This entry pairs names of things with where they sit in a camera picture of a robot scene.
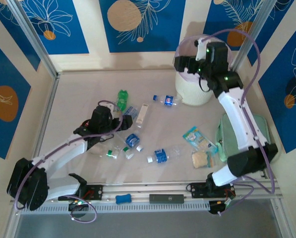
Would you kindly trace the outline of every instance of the blue bottle label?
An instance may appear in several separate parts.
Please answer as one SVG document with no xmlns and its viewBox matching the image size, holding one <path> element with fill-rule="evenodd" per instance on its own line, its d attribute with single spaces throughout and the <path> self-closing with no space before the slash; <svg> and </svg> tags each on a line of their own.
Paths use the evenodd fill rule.
<svg viewBox="0 0 296 238">
<path fill-rule="evenodd" d="M 130 106 L 124 115 L 130 115 L 132 119 L 135 119 L 138 116 L 138 110 L 133 106 Z"/>
<path fill-rule="evenodd" d="M 129 147 L 134 147 L 139 143 L 140 139 L 138 136 L 136 136 L 135 134 L 131 134 L 130 136 L 127 137 L 126 139 L 126 144 Z"/>
<path fill-rule="evenodd" d="M 164 100 L 164 105 L 172 106 L 173 104 L 173 96 L 166 95 L 166 99 Z"/>
<path fill-rule="evenodd" d="M 164 149 L 156 150 L 154 154 L 156 155 L 156 159 L 158 163 L 163 163 L 167 161 L 167 155 Z"/>
</svg>

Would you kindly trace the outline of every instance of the green plastic bottle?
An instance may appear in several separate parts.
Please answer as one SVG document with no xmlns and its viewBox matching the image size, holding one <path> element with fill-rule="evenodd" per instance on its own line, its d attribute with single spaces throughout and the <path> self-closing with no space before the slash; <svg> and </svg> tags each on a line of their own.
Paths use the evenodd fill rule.
<svg viewBox="0 0 296 238">
<path fill-rule="evenodd" d="M 123 112 L 127 107 L 128 92 L 120 90 L 118 93 L 117 106 Z"/>
</svg>

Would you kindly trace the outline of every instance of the gray floor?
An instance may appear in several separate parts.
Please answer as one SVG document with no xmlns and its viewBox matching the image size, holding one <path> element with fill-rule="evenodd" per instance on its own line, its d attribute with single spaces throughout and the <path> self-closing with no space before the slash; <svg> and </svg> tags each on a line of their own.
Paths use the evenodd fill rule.
<svg viewBox="0 0 296 238">
<path fill-rule="evenodd" d="M 91 224 L 68 215 L 23 215 L 16 238 L 278 238 L 268 200 L 246 200 L 222 217 L 209 212 L 98 214 Z"/>
</svg>

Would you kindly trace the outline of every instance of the mint green pouch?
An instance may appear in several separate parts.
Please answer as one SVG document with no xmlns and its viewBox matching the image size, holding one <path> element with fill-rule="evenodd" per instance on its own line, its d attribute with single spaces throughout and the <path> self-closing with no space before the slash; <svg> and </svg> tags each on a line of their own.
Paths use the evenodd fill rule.
<svg viewBox="0 0 296 238">
<path fill-rule="evenodd" d="M 260 115 L 253 115 L 261 133 L 270 144 L 267 121 Z M 224 114 L 216 131 L 216 145 L 221 161 L 225 162 L 229 156 L 239 153 L 236 135 L 227 114 Z"/>
</svg>

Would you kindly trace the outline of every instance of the white bucket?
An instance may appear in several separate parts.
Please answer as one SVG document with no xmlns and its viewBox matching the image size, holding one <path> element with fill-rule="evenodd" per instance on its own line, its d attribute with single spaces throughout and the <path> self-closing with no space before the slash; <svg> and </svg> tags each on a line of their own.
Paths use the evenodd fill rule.
<svg viewBox="0 0 296 238">
<path fill-rule="evenodd" d="M 196 56 L 197 47 L 194 45 L 194 41 L 199 38 L 205 38 L 207 35 L 192 36 L 184 39 L 177 47 L 175 57 L 178 56 Z M 223 42 L 217 38 L 212 38 L 208 42 Z M 231 65 L 233 61 L 233 53 L 228 47 L 228 63 Z M 190 106 L 200 106 L 207 103 L 213 95 L 213 91 L 209 91 L 207 87 L 207 81 L 201 79 L 201 86 L 199 86 L 199 75 L 187 73 L 187 69 L 184 72 L 177 72 L 176 74 L 176 90 L 182 97 L 182 102 Z"/>
</svg>

